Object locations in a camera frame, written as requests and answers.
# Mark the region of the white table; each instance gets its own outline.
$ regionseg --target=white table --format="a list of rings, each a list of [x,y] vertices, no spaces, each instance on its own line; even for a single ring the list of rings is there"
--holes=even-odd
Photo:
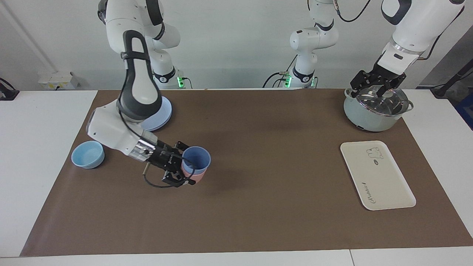
[[[404,119],[473,235],[473,132],[447,100],[407,90]],[[16,257],[59,174],[96,91],[21,92],[0,102],[0,257]],[[473,265],[473,248],[2,258],[2,265]]]

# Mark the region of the electrical outlet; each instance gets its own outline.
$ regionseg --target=electrical outlet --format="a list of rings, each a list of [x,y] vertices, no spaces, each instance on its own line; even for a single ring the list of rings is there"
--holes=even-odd
[[[77,89],[79,86],[79,82],[72,73],[43,74],[38,83],[46,90]]]

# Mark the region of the brown mat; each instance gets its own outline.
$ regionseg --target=brown mat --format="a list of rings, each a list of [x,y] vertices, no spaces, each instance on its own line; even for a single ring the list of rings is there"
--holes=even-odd
[[[174,113],[158,136],[209,150],[202,182],[152,188],[144,164],[110,149],[94,170],[67,159],[22,256],[473,246],[403,120],[360,131],[341,90],[163,94]],[[92,109],[117,95],[100,91]],[[88,140],[83,127],[73,148]],[[362,206],[340,145],[370,140],[387,144],[417,206]]]

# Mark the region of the black cord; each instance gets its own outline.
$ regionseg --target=black cord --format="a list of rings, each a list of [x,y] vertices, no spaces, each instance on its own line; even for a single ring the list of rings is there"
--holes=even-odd
[[[159,34],[153,39],[156,41],[159,41],[163,37],[165,31],[166,31],[166,28],[164,27],[164,22],[163,22],[161,23],[161,30],[159,31]]]
[[[122,94],[123,94],[123,90],[120,92],[120,96],[118,97],[118,103],[120,103],[120,105],[122,104],[122,102],[121,102],[121,100],[122,100]],[[130,132],[132,132],[133,134],[135,134],[138,138],[144,139],[144,140],[145,140],[146,142],[148,142],[148,143],[152,143],[151,141],[145,139],[143,136],[140,136],[138,133],[136,133],[136,132],[128,125],[128,123],[126,123],[125,118],[123,117],[123,114],[122,114],[122,112],[121,112],[120,110],[118,110],[118,114],[120,115],[120,118],[122,119],[123,124],[126,126],[126,128],[127,128]],[[188,160],[188,159],[186,159],[186,158],[184,158],[184,157],[182,157],[182,156],[180,156],[180,155],[177,155],[177,154],[175,154],[175,153],[173,153],[173,152],[165,151],[163,148],[161,148],[161,150],[160,150],[159,152],[167,153],[168,155],[175,156],[175,157],[177,157],[177,158],[179,158],[179,159],[181,159],[181,160],[185,160],[185,161],[187,161],[188,163],[191,164],[191,166],[192,166],[192,173],[190,174],[190,176],[184,178],[184,179],[181,180],[179,183],[177,183],[177,185],[182,185],[182,184],[184,184],[186,181],[189,181],[189,180],[191,179],[191,177],[194,175],[194,173],[195,173],[195,166],[194,166],[194,164],[193,164],[190,160]],[[155,184],[149,182],[149,180],[146,178],[146,174],[145,174],[145,173],[143,173],[143,177],[144,177],[144,179],[145,179],[145,182],[146,182],[148,185],[152,186],[152,187],[157,187],[157,188],[170,188],[170,187],[175,187],[175,186],[158,186],[158,185],[155,185]]]
[[[444,86],[444,85],[446,85],[446,83],[440,84],[440,85],[437,85],[437,86],[430,87],[430,89],[435,89],[435,88],[438,88],[438,87],[442,87],[442,86]]]
[[[432,55],[432,52],[434,51],[434,48],[435,48],[435,45],[437,44],[438,40],[440,39],[440,37],[442,36],[443,32],[437,36],[437,39],[435,39],[435,42],[434,44],[432,44],[432,48],[430,49],[430,52],[429,54],[427,55],[427,57],[420,57],[417,59],[417,61],[424,61],[424,60],[427,60],[430,58],[430,56]]]
[[[276,72],[276,73],[272,74],[271,76],[269,76],[269,78],[264,82],[263,88],[266,87],[266,84],[268,84],[268,81],[269,81],[272,77],[277,76],[277,75],[281,75],[281,74],[280,74],[279,72]]]
[[[361,12],[360,12],[360,13],[358,14],[358,16],[356,16],[354,19],[351,19],[351,20],[346,20],[346,19],[344,19],[344,18],[342,17],[342,14],[340,13],[340,10],[339,10],[339,9],[337,9],[337,14],[338,14],[338,16],[340,17],[340,19],[343,20],[344,22],[349,22],[349,23],[350,23],[350,22],[353,22],[353,21],[357,20],[357,19],[361,16],[361,14],[363,14],[363,12],[365,12],[365,9],[368,7],[368,5],[369,5],[370,2],[371,2],[371,0],[368,0],[368,2],[366,2],[365,7],[363,7],[363,9],[361,10]]]
[[[315,77],[314,79],[317,79],[317,83],[315,84],[315,89],[316,89],[317,85],[319,85],[319,77]]]
[[[274,86],[276,85],[276,82],[279,81],[279,83],[281,83],[281,81],[285,81],[285,80],[286,80],[286,79],[278,79],[278,80],[276,80],[276,81],[273,83],[272,88],[274,88]]]
[[[462,10],[460,10],[458,15],[452,20],[452,22],[450,22],[450,24],[448,24],[448,26],[445,28],[445,30],[442,31],[442,33],[439,36],[437,36],[437,39],[435,39],[435,42],[432,44],[432,48],[430,49],[429,54],[427,55],[427,57],[420,57],[420,58],[417,59],[417,61],[424,61],[424,60],[427,60],[427,59],[430,58],[430,56],[432,55],[432,52],[434,51],[435,45],[437,45],[437,42],[440,39],[440,37],[442,36],[442,34],[447,30],[448,27],[450,27],[450,25],[452,25],[452,23],[463,13],[464,10],[465,10],[465,7],[463,7]]]
[[[182,79],[183,79],[183,80],[188,80],[188,81],[189,81],[189,83],[191,84],[191,89],[194,89],[194,88],[192,87],[192,81],[191,81],[191,79],[190,79],[190,78],[182,78]]]
[[[470,76],[472,73],[473,73],[473,71],[471,71],[470,73],[468,73],[468,74],[462,76],[462,78],[459,79],[458,81],[468,78],[468,76]]]
[[[291,63],[289,64],[288,68],[286,69],[286,72],[289,71],[289,69],[291,68],[292,64],[293,64],[294,61],[296,60],[296,58],[297,58],[297,54],[296,54],[296,56],[294,56],[294,59],[292,59],[292,61],[291,61]]]
[[[10,86],[10,88],[12,88],[13,90],[16,90],[15,87],[13,87],[13,86],[10,84],[10,82],[8,82],[8,81],[6,81],[6,80],[4,80],[4,79],[2,79],[2,78],[0,78],[0,80],[3,81],[3,83],[5,83],[5,84],[7,84],[8,86]]]

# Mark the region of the cartoon bear print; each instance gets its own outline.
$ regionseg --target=cartoon bear print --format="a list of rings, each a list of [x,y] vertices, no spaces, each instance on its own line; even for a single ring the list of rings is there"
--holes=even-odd
[[[370,158],[383,159],[383,155],[379,151],[379,148],[372,148],[366,151]]]

